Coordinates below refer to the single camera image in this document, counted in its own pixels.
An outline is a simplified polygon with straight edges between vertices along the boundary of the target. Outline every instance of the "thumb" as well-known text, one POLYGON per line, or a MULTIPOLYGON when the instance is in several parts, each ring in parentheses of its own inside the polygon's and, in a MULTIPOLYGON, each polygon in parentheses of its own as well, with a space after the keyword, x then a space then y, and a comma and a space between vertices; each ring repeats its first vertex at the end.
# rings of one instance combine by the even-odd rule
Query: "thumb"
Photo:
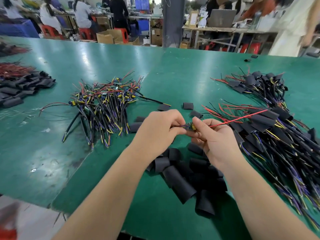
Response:
POLYGON ((169 130, 169 137, 174 140, 174 138, 177 136, 177 135, 184 135, 186 134, 187 131, 186 129, 184 128, 181 128, 181 127, 172 127, 170 130, 169 130))
POLYGON ((215 131, 211 129, 208 125, 203 123, 200 119, 198 119, 197 117, 193 117, 192 122, 197 131, 200 132, 201 136, 204 137, 206 140, 213 136, 213 133, 215 131))

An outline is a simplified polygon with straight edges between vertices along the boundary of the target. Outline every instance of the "workbench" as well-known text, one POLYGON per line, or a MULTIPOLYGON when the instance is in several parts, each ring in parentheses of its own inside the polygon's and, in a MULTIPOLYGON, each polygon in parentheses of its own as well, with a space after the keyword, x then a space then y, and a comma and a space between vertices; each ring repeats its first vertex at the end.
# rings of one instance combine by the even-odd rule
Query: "workbench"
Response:
POLYGON ((194 49, 197 48, 197 44, 198 43, 202 42, 202 40, 199 40, 200 31, 202 31, 202 32, 208 31, 208 32, 229 32, 229 33, 232 33, 232 36, 230 38, 222 38, 222 39, 216 39, 216 40, 205 40, 205 39, 203 39, 203 41, 213 41, 215 43, 225 44, 225 45, 228 46, 228 51, 230 49, 230 46, 233 46, 233 47, 235 47, 234 52, 238 52, 238 49, 240 47, 240 44, 241 44, 241 41, 242 41, 242 38, 243 38, 244 34, 272 34, 272 33, 276 34, 277 33, 276 31, 263 32, 263 31, 259 31, 257 29, 234 28, 234 27, 231 27, 231 28, 218 28, 218 27, 198 28, 198 27, 189 27, 189 26, 183 25, 182 26, 182 32, 183 32, 184 29, 188 29, 191 32, 190 41, 189 41, 190 47, 192 47, 191 46, 192 33, 193 33, 193 31, 196 31, 195 38, 194 38, 194 45, 193 45, 194 49), (235 36, 235 33, 239 33, 240 36, 239 36, 237 44, 233 45, 232 41, 233 41, 233 38, 235 36), (230 40, 229 43, 221 42, 222 40, 225 40, 225 39, 229 39, 230 40))
MULTIPOLYGON (((79 87, 81 80, 105 83, 134 69, 128 79, 144 76, 141 92, 146 97, 171 104, 189 122, 190 111, 182 110, 183 102, 193 102, 194 109, 201 113, 205 112, 201 105, 211 102, 217 106, 222 99, 255 104, 249 96, 210 77, 240 74, 239 67, 248 71, 248 66, 251 72, 285 72, 283 78, 289 88, 285 98, 290 111, 320 130, 318 59, 259 56, 245 63, 249 54, 32 38, 10 40, 32 50, 1 58, 1 62, 34 66, 49 73, 57 83, 24 98, 24 104, 0 110, 0 193, 55 211, 74 212, 134 137, 112 135, 109 149, 98 141, 92 151, 81 126, 74 126, 62 143, 77 109, 55 106, 38 117, 39 109, 52 102, 70 101, 70 93, 77 90, 75 86, 79 87)), ((128 107, 129 124, 136 116, 147 116, 157 108, 157 103, 142 99, 133 103, 128 107)), ((186 149, 189 142, 190 138, 179 135, 171 145, 182 151, 185 161, 196 157, 186 149)), ((122 230, 148 240, 250 239, 232 194, 217 197, 217 214, 207 219, 195 213, 195 198, 182 205, 160 175, 144 173, 122 230)), ((314 213, 314 218, 320 221, 319 213, 314 213)))

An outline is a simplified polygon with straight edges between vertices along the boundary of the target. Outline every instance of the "hand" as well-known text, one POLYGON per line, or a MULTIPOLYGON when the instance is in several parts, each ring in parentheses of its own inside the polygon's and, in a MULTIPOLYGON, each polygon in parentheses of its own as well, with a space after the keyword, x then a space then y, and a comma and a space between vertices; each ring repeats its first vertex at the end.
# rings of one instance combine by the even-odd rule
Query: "hand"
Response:
POLYGON ((232 129, 228 125, 217 125, 221 122, 214 119, 201 121, 192 119, 197 132, 188 131, 191 141, 200 146, 207 155, 210 163, 223 172, 223 166, 242 157, 232 129))
POLYGON ((305 36, 303 36, 302 41, 301 41, 301 46, 309 46, 311 44, 313 38, 313 33, 307 33, 305 36))
POLYGON ((151 112, 143 121, 129 147, 146 160, 148 166, 163 153, 177 135, 186 134, 181 127, 185 125, 181 113, 176 109, 165 112, 151 112))

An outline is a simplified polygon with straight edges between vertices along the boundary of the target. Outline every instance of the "forearm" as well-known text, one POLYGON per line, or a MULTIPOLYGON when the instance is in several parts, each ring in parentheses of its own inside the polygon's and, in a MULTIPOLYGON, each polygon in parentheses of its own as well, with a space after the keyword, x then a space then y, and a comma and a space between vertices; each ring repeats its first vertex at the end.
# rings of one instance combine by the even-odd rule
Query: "forearm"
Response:
POLYGON ((313 35, 315 28, 319 22, 319 13, 320 13, 320 0, 314 0, 312 7, 308 14, 306 33, 313 35))
POLYGON ((242 156, 221 170, 253 239, 318 239, 242 156))
POLYGON ((124 150, 52 240, 117 239, 146 167, 124 150))

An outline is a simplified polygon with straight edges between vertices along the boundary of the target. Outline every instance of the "person's right hand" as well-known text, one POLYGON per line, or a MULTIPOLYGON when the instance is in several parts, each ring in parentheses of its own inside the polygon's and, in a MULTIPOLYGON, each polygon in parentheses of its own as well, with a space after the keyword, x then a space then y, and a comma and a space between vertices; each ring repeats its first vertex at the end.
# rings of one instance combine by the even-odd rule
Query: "person's right hand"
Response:
POLYGON ((223 166, 244 159, 232 129, 214 119, 192 119, 196 132, 187 131, 191 141, 203 149, 210 163, 223 172, 223 166))

